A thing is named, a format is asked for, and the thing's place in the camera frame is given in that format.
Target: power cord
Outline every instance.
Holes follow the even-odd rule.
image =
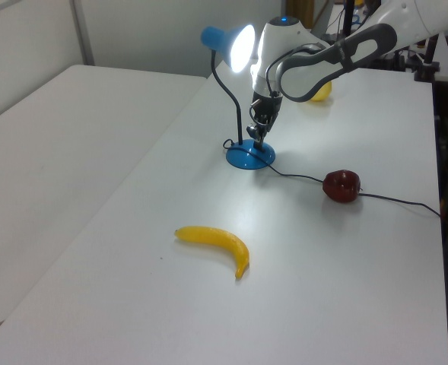
[[[340,33],[340,22],[342,21],[342,15],[344,14],[344,11],[345,11],[345,8],[344,8],[344,10],[342,10],[342,11],[340,12],[340,18],[338,19],[338,26],[337,26],[337,40],[338,40],[338,35],[339,35],[339,33]]]
[[[327,6],[329,5],[330,2],[331,2],[331,0],[327,0],[323,4],[322,8],[320,9],[320,12],[318,13],[318,16],[316,17],[316,20],[313,22],[312,28],[314,28],[317,25],[317,23],[320,21],[320,19],[322,19],[322,16],[325,14],[325,9],[327,8]]]
[[[300,174],[295,174],[295,173],[281,173],[279,171],[277,171],[273,166],[271,166],[270,163],[267,163],[265,160],[263,160],[260,156],[254,154],[253,152],[250,152],[248,150],[246,150],[245,148],[241,148],[241,147],[234,147],[234,141],[232,141],[232,139],[226,139],[224,141],[224,143],[222,144],[222,147],[225,150],[235,150],[235,151],[242,151],[245,152],[247,154],[249,154],[250,156],[256,158],[257,160],[259,160],[260,162],[262,162],[263,164],[266,165],[266,167],[269,167],[271,170],[273,170],[275,173],[277,173],[279,176],[284,176],[284,177],[301,177],[304,179],[310,179],[313,181],[316,181],[318,183],[323,183],[323,180],[321,179],[317,179],[315,177],[312,176],[308,176],[308,175],[300,175]],[[364,192],[359,192],[358,194],[359,196],[366,196],[369,198],[378,198],[378,199],[382,199],[382,200],[389,200],[391,202],[397,202],[397,203],[402,203],[402,204],[407,204],[407,205],[419,205],[421,207],[424,207],[426,209],[428,209],[429,211],[431,211],[432,213],[434,213],[435,215],[437,215],[438,217],[441,218],[440,213],[438,213],[437,211],[435,211],[434,209],[430,208],[428,205],[424,204],[424,203],[419,203],[419,202],[410,202],[407,200],[401,200],[401,199],[396,199],[396,198],[390,198],[387,196],[383,196],[383,195],[376,195],[376,194],[367,194]]]
[[[370,17],[370,11],[366,14],[362,23],[359,24],[359,27],[357,27],[357,30],[359,30],[366,23],[366,21],[367,21],[367,19],[369,19],[369,17]]]
[[[343,12],[344,12],[344,10],[342,10],[342,11],[340,11],[340,13],[338,13],[338,15],[337,15],[337,17],[335,18],[335,20],[334,20],[332,23],[330,23],[330,24],[328,25],[326,31],[328,31],[329,28],[330,28],[333,24],[335,24],[335,22],[338,20],[338,17],[340,17],[340,16],[342,15]]]

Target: lemon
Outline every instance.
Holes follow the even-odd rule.
[[[332,92],[332,82],[329,81],[325,85],[323,85],[320,90],[318,90],[314,97],[311,98],[312,101],[324,101],[327,97],[329,97]]]

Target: yellow fruit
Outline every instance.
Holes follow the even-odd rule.
[[[329,81],[325,85],[323,85],[320,90],[318,90],[314,97],[311,98],[312,101],[324,101],[327,97],[329,97],[332,92],[332,82]]]
[[[175,231],[175,236],[186,242],[205,243],[219,246],[234,255],[237,270],[236,278],[241,279],[247,266],[249,266],[249,250],[244,242],[226,230],[213,227],[187,226]]]

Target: toy fruit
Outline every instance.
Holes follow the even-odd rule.
[[[244,242],[226,230],[213,227],[187,226],[175,231],[175,236],[186,242],[205,243],[230,251],[236,260],[236,278],[241,279],[249,265],[249,250]]]
[[[332,82],[329,81],[325,85],[323,85],[315,95],[311,98],[312,101],[324,101],[327,97],[329,97],[332,92]]]
[[[323,191],[339,203],[353,202],[361,189],[361,179],[353,171],[339,170],[328,173],[322,184]]]

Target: lamp base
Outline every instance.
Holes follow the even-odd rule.
[[[273,163],[276,158],[275,150],[269,144],[263,143],[262,149],[263,151],[254,148],[253,139],[246,139],[242,144],[234,144],[227,150],[227,162],[243,170],[262,169]]]

